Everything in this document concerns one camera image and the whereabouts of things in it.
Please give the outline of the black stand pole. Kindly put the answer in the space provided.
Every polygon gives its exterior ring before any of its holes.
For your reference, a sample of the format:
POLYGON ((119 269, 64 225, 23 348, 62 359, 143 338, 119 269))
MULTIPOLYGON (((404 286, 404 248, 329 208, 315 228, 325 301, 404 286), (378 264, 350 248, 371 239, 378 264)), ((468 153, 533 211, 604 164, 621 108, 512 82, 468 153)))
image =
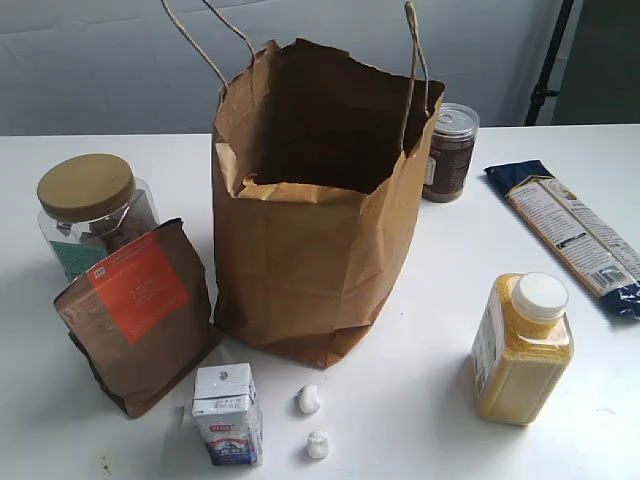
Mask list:
POLYGON ((558 90, 549 88, 549 81, 553 72, 557 54, 565 35, 573 6, 574 0, 563 0, 561 3, 561 7, 544 58, 544 63, 542 65, 537 82, 534 85, 534 88, 530 95, 529 108, 524 120, 525 126, 534 126, 538 120, 540 111, 544 106, 546 99, 557 97, 559 94, 558 90))

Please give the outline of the yellow millet plastic bottle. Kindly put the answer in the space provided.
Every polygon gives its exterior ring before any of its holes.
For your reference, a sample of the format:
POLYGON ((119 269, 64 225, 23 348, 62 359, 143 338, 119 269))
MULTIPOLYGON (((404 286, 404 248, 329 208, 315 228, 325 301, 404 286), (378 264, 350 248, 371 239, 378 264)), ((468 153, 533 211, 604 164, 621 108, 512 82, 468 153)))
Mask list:
POLYGON ((533 422, 574 354, 568 291, 542 272, 503 274, 492 289, 472 349, 480 416, 533 422))

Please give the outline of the brown pouch with orange label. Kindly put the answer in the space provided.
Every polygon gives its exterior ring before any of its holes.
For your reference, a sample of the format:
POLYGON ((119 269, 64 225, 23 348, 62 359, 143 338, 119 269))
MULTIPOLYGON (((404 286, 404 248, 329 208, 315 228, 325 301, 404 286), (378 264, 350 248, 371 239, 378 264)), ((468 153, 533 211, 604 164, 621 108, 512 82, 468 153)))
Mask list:
POLYGON ((144 415, 222 338, 205 267, 179 218, 99 261, 54 300, 102 391, 144 415))

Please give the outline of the clear canister of brown grains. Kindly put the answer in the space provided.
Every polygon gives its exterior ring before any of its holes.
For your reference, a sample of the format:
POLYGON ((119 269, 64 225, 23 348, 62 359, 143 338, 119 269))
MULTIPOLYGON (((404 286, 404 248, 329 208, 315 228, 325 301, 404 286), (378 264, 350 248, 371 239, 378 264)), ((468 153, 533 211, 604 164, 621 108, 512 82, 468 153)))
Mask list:
POLYGON ((424 199, 448 203, 461 196, 479 126, 479 115, 472 108, 450 102, 441 105, 427 159, 424 199))

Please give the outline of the small white milk carton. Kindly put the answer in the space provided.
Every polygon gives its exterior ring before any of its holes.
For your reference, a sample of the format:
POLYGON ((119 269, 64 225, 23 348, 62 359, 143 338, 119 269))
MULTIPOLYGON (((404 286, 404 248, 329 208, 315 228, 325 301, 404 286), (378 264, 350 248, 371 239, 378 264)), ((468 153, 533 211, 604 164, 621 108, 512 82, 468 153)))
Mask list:
POLYGON ((263 463, 263 416, 249 364, 198 369, 192 416, 213 465, 263 463))

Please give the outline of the dark blue pasta package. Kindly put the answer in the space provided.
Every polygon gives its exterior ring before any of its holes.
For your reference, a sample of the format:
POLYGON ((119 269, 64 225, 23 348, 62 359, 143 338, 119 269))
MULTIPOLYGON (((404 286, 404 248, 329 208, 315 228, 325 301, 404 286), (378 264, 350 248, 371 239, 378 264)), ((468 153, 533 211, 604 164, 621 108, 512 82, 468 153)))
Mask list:
POLYGON ((489 166, 488 182, 605 311, 639 317, 639 253, 539 160, 489 166))

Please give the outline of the clear jar with gold lid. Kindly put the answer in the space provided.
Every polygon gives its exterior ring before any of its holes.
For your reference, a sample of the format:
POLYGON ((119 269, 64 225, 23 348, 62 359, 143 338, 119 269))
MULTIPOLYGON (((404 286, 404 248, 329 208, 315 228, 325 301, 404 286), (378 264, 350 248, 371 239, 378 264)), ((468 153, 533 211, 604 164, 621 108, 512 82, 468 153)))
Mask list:
POLYGON ((149 186, 106 153, 67 159, 37 185, 38 224, 68 281, 159 225, 149 186))

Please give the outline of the upper white crumpled paper ball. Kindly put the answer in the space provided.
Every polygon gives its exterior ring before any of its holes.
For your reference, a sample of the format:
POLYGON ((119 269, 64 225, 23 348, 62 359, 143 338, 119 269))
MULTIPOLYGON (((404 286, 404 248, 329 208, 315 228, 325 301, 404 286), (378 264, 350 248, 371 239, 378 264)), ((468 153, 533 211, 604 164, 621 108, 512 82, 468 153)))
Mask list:
POLYGON ((311 415, 317 412, 322 405, 318 386, 315 384, 304 385, 296 396, 297 407, 304 415, 311 415))

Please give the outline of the brown paper shopping bag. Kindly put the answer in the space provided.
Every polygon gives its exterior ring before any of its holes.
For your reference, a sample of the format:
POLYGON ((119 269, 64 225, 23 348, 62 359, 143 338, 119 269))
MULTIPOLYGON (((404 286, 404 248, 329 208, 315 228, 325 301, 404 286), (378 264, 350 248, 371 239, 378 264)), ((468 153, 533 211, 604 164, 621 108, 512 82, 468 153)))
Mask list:
POLYGON ((411 72, 305 39, 252 50, 212 123, 214 321, 326 368, 370 330, 405 262, 445 87, 411 2, 411 72))

